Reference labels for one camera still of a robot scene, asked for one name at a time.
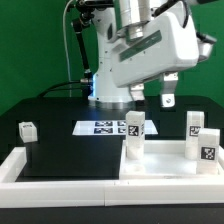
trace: white cube with marker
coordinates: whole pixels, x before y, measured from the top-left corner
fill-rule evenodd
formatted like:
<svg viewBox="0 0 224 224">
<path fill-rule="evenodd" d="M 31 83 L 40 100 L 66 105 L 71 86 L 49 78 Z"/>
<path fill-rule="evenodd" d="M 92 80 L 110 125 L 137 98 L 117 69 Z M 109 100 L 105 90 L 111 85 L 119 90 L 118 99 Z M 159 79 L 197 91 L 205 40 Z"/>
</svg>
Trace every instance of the white cube with marker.
<svg viewBox="0 0 224 224">
<path fill-rule="evenodd" d="M 24 143 L 38 141 L 37 128 L 32 122 L 19 123 L 19 134 Z"/>
</svg>

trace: black surface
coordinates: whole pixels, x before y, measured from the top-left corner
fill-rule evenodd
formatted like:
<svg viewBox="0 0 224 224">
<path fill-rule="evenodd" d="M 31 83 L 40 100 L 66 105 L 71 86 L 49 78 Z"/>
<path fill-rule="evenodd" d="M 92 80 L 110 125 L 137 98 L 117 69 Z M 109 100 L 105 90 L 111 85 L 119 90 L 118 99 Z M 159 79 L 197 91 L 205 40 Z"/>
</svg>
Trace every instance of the black surface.
<svg viewBox="0 0 224 224">
<path fill-rule="evenodd" d="M 147 99 L 146 112 L 159 131 L 147 139 L 184 139 L 186 112 L 204 111 L 205 126 L 221 129 L 224 109 L 204 97 L 176 97 L 164 110 L 159 98 Z M 23 146 L 18 123 L 33 121 L 39 141 L 27 143 L 28 163 L 17 181 L 117 179 L 121 136 L 72 136 L 77 120 L 123 120 L 127 111 L 88 107 L 79 98 L 26 99 L 0 117 L 0 160 Z M 224 204 L 150 205 L 85 208 L 1 209 L 0 223 L 224 223 Z"/>
</svg>

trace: green wall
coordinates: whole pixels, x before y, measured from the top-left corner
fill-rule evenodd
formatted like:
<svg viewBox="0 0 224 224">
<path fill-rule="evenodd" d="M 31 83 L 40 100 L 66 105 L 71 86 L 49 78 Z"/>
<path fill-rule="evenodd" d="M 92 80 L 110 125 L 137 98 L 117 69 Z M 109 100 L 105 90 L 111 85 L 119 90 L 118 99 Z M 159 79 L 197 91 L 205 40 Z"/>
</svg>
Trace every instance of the green wall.
<svg viewBox="0 0 224 224">
<path fill-rule="evenodd" d="M 0 1 L 0 114 L 24 98 L 35 97 L 47 87 L 67 81 L 62 36 L 64 0 Z M 224 106 L 224 1 L 192 7 L 195 25 L 218 39 L 212 57 L 180 74 L 177 95 L 208 96 Z M 72 77 L 82 76 L 77 41 L 69 26 L 75 12 L 67 15 Z M 84 31 L 93 71 L 97 69 L 94 28 Z M 160 84 L 146 84 L 146 95 L 158 95 Z M 68 96 L 52 93 L 49 96 Z"/>
</svg>

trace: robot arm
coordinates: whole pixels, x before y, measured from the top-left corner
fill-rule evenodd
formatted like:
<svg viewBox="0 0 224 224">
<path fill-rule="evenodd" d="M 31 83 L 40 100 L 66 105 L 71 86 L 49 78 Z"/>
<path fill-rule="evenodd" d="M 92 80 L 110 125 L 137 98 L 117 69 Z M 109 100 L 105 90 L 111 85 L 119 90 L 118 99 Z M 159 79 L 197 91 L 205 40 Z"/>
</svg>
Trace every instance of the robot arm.
<svg viewBox="0 0 224 224">
<path fill-rule="evenodd" d="M 143 83 L 160 79 L 162 106 L 173 106 L 177 72 L 206 60 L 216 41 L 196 34 L 185 0 L 78 0 L 76 6 L 83 26 L 92 20 L 98 34 L 90 101 L 143 100 Z"/>
</svg>

